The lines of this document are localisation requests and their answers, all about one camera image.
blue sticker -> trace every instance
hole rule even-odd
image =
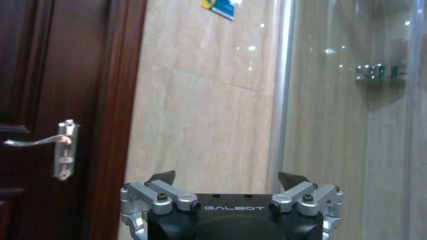
[[[230,20],[235,19],[235,1],[231,0],[202,0],[202,7],[212,10]]]

door lock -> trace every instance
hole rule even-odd
[[[39,141],[5,140],[4,144],[12,147],[32,147],[55,143],[53,177],[65,181],[75,171],[75,157],[80,125],[72,119],[57,124],[57,135]]]

dark brown door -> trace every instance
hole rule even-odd
[[[81,239],[109,0],[0,0],[0,239]],[[80,124],[75,173],[55,144],[11,147]]]

door frame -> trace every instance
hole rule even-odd
[[[148,0],[111,0],[85,189],[83,234],[115,240]]]

shower enclosure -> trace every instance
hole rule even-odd
[[[270,162],[342,187],[335,239],[427,239],[424,0],[287,2]]]

